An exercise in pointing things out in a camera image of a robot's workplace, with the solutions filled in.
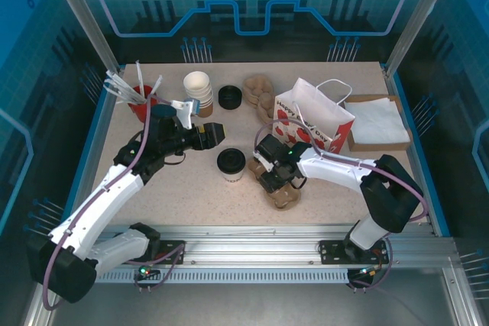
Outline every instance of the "cable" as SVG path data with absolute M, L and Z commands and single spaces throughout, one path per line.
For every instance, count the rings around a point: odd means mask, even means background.
M 378 286 L 380 284 L 382 284 L 385 281 L 385 279 L 387 279 L 387 276 L 390 274 L 390 271 L 392 270 L 392 263 L 394 261 L 394 258 L 393 258 L 394 255 L 393 255 L 393 250 L 392 250 L 392 243 L 390 242 L 390 239 L 389 238 L 385 237 L 384 239 L 385 239 L 385 241 L 387 243 L 387 246 L 389 247 L 389 252 L 390 252 L 389 265 L 387 265 L 387 268 L 385 270 L 385 273 L 382 275 L 381 279 L 378 282 L 376 282 L 375 284 L 371 285 L 371 284 L 368 284 L 366 282 L 362 282 L 363 285 L 367 284 L 368 289 L 376 289 L 376 288 L 378 288 Z
M 143 131 L 142 130 L 141 131 L 138 131 L 136 134 L 134 134 L 134 136 L 131 139 L 129 139 L 129 143 L 132 143 L 133 141 L 135 141 L 136 139 L 138 139 L 140 135 L 142 136 L 142 134 L 143 134 Z
M 398 185 L 401 185 L 402 187 L 404 187 L 407 191 L 412 193 L 419 200 L 419 202 L 421 203 L 421 206 L 423 207 L 423 212 L 420 215 L 417 215 L 416 217 L 411 218 L 409 221 L 418 221 L 419 219 L 424 218 L 428 215 L 428 202 L 426 202 L 425 198 L 423 198 L 414 188 L 409 186 L 402 179 L 399 179 L 398 177 L 388 173 L 387 171 L 384 171 L 383 169 L 377 168 L 376 166 L 371 166 L 370 164 L 362 163 L 361 160 L 347 160 L 347 159 L 341 158 L 340 156 L 338 156 L 338 154 L 333 154 L 333 153 L 329 153 L 329 152 L 325 152 L 323 150 L 320 150 L 318 148 L 316 142 L 314 141 L 314 136 L 311 133 L 311 131 L 309 130 L 309 128 L 305 124 L 303 124 L 297 120 L 290 120 L 289 118 L 278 118 L 277 120 L 272 120 L 270 122 L 267 122 L 265 125 L 263 125 L 260 128 L 260 130 L 258 130 L 256 136 L 254 137 L 255 149 L 258 145 L 258 138 L 260 137 L 261 132 L 263 130 L 265 130 L 269 125 L 272 125 L 276 122 L 291 122 L 293 124 L 299 125 L 310 136 L 313 149 L 321 158 L 326 158 L 327 160 L 332 160 L 333 162 L 348 164 L 350 166 L 355 166 L 355 167 L 359 166 L 361 168 L 369 169 L 370 171 L 374 171 L 376 173 L 379 173 L 382 176 L 387 177 L 388 179 L 394 181 Z
M 360 284 L 360 285 L 363 285 L 365 286 L 366 289 L 371 289 L 371 287 L 368 287 L 368 283 L 367 282 L 362 282 L 360 280 L 354 280 L 354 282 Z M 401 298 L 397 297 L 396 295 L 394 295 L 393 293 L 391 292 L 388 292 L 387 290 L 385 289 L 382 289 L 382 288 L 376 288 L 375 290 L 377 290 L 378 292 L 382 293 L 382 294 L 385 294 L 387 295 L 388 297 L 391 297 L 393 299 L 395 299 L 396 301 L 399 302 L 399 304 L 401 304 L 416 320 L 418 320 L 418 322 L 420 324 L 422 324 L 423 326 L 428 326 L 428 324 L 420 317 L 418 316 L 415 311 L 413 311 L 411 309 L 411 307 L 409 307 Z
M 166 99 L 162 99 L 161 97 L 158 97 L 157 95 L 152 95 L 154 99 L 156 99 L 159 103 L 163 103 L 164 105 L 171 105 L 170 101 L 167 101 Z
M 389 247 L 389 252 L 390 252 L 390 261 L 389 261 L 389 265 L 387 266 L 387 270 L 386 272 L 382 275 L 381 279 L 376 282 L 375 284 L 371 285 L 371 284 L 368 284 L 367 282 L 362 282 L 361 280 L 352 280 L 352 282 L 355 282 L 361 286 L 364 287 L 364 289 L 369 289 L 369 290 L 377 290 L 378 292 L 381 292 L 387 296 L 390 296 L 394 299 L 396 299 L 416 320 L 419 321 L 420 324 L 423 324 L 424 326 L 428 326 L 427 323 L 424 322 L 423 319 L 421 319 L 420 316 L 418 316 L 406 303 L 404 303 L 400 298 L 398 298 L 397 296 L 395 296 L 394 294 L 392 293 L 389 293 L 387 290 L 384 290 L 382 288 L 379 288 L 379 285 L 382 284 L 385 279 L 387 278 L 387 275 L 389 275 L 390 273 L 390 270 L 392 269 L 392 263 L 393 263 L 393 250 L 392 250 L 392 243 L 390 242 L 389 238 L 385 237 L 385 241 L 387 242 L 387 246 Z M 348 284 L 348 286 L 352 289 L 355 288 L 355 286 L 353 284 L 351 284 L 351 282 Z
M 153 260 L 153 261 L 147 261 L 146 263 L 138 263 L 136 261 L 128 261 L 127 263 L 130 263 L 131 265 L 142 265 L 142 266 L 152 266 L 156 263 L 160 263 L 161 261 L 171 257 L 174 253 L 176 253 L 178 251 L 178 254 L 175 256 L 175 260 L 173 260 L 173 263 L 171 264 L 171 268 L 168 269 L 168 272 L 167 274 L 164 276 L 164 278 L 162 278 L 162 280 L 158 283 L 158 284 L 155 284 L 154 286 L 151 286 L 151 289 L 157 289 L 159 287 L 161 287 L 167 280 L 168 278 L 170 277 L 170 274 L 173 272 L 173 268 L 175 267 L 176 263 L 178 262 L 178 259 L 180 258 L 180 255 L 182 254 L 183 252 L 183 248 L 184 248 L 184 245 L 181 244 L 179 245 L 177 248 L 175 248 L 174 250 L 172 250 L 171 252 L 167 253 L 165 256 L 157 259 L 157 260 Z M 135 276 L 134 277 L 134 285 L 139 287 L 139 289 L 143 289 L 144 287 L 140 286 L 139 283 L 138 283 L 138 278 Z
M 65 230 L 63 236 L 61 237 L 60 241 L 54 248 L 53 253 L 51 254 L 51 257 L 49 259 L 49 262 L 47 263 L 46 267 L 46 272 L 44 273 L 44 278 L 43 278 L 43 305 L 48 311 L 53 311 L 56 308 L 60 306 L 62 301 L 59 301 L 55 305 L 50 305 L 49 303 L 49 298 L 48 298 L 48 284 L 49 284 L 49 279 L 51 276 L 51 273 L 53 271 L 53 266 L 54 266 L 54 261 L 56 260 L 58 254 L 61 251 L 61 248 L 63 247 L 64 243 L 66 242 L 66 239 L 70 236 L 72 233 L 73 229 L 76 226 L 76 223 L 79 221 L 79 219 L 85 214 L 85 212 L 92 206 L 92 204 L 105 192 L 105 190 L 110 189 L 114 184 L 116 184 L 117 181 L 119 181 L 122 177 L 124 177 L 127 173 L 131 172 L 132 168 L 136 165 L 136 163 L 139 161 L 141 158 L 141 155 L 143 153 L 144 147 L 146 146 L 147 142 L 147 136 L 149 133 L 149 122 L 150 122 L 150 115 L 151 115 L 151 99 L 155 98 L 154 95 L 149 95 L 147 97 L 146 101 L 146 121 L 144 122 L 144 132 L 143 132 L 143 138 L 141 141 L 141 146 L 140 149 L 138 150 L 138 153 L 134 157 L 133 161 L 129 166 L 122 171 L 118 176 L 116 176 L 112 181 L 110 181 L 107 185 L 105 185 L 105 189 L 100 189 L 92 198 L 80 209 L 80 211 L 75 215 L 75 218 L 71 221 L 70 225 L 68 225 L 68 228 Z
M 164 161 L 165 166 L 178 166 L 179 164 L 183 163 L 183 161 L 186 158 L 185 152 L 183 152 L 183 159 L 179 162 L 167 162 L 166 160 Z

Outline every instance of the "black cup lid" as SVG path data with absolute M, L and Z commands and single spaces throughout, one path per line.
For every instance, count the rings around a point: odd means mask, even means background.
M 239 149 L 224 149 L 217 157 L 217 167 L 223 173 L 232 175 L 241 172 L 246 165 L 246 158 Z
M 242 96 L 238 87 L 224 86 L 219 90 L 219 104 L 226 110 L 234 110 L 241 105 Z

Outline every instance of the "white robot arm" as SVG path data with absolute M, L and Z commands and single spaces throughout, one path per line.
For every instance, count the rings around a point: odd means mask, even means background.
M 353 260 L 361 251 L 370 250 L 385 235 L 403 230 L 419 200 L 402 186 L 362 167 L 386 170 L 422 195 L 419 186 L 395 158 L 383 155 L 379 160 L 359 160 L 325 151 L 321 154 L 322 157 L 311 144 L 297 143 L 288 147 L 268 134 L 254 151 L 254 157 L 267 170 L 259 182 L 272 193 L 294 179 L 324 179 L 362 194 L 369 214 L 352 228 L 345 239 L 345 249 L 350 251 Z
M 95 191 L 48 238 L 33 236 L 28 241 L 31 275 L 44 282 L 50 258 L 59 253 L 50 270 L 49 289 L 68 302 L 77 302 L 92 287 L 96 277 L 129 260 L 142 256 L 154 260 L 160 245 L 160 234 L 138 223 L 117 237 L 94 243 L 120 208 L 165 165 L 165 158 L 184 156 L 184 150 L 206 150 L 225 139 L 221 124 L 208 123 L 194 127 L 190 115 L 196 110 L 193 101 L 155 105 L 151 109 L 147 143 L 130 141 L 120 149 L 102 182 Z M 138 151 L 142 150 L 137 162 Z M 115 184 L 106 187 L 131 165 L 132 169 Z

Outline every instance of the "stacked paper cup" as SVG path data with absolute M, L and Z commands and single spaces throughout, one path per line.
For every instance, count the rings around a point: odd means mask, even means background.
M 213 94 L 209 76 L 204 72 L 191 72 L 183 79 L 183 86 L 190 98 L 200 101 L 199 117 L 210 116 L 213 110 Z

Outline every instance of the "white gift bag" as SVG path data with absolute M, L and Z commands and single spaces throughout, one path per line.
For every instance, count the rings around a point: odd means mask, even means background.
M 339 82 L 349 87 L 350 92 L 339 102 L 334 102 L 319 87 L 328 82 Z M 355 116 L 339 104 L 352 92 L 351 86 L 338 79 L 329 79 L 317 87 L 298 78 L 294 87 L 275 98 L 274 120 L 289 118 L 303 122 L 314 136 L 320 149 L 339 153 L 350 132 Z M 298 125 L 289 122 L 274 124 L 273 134 L 284 143 L 297 141 L 311 143 L 309 135 Z

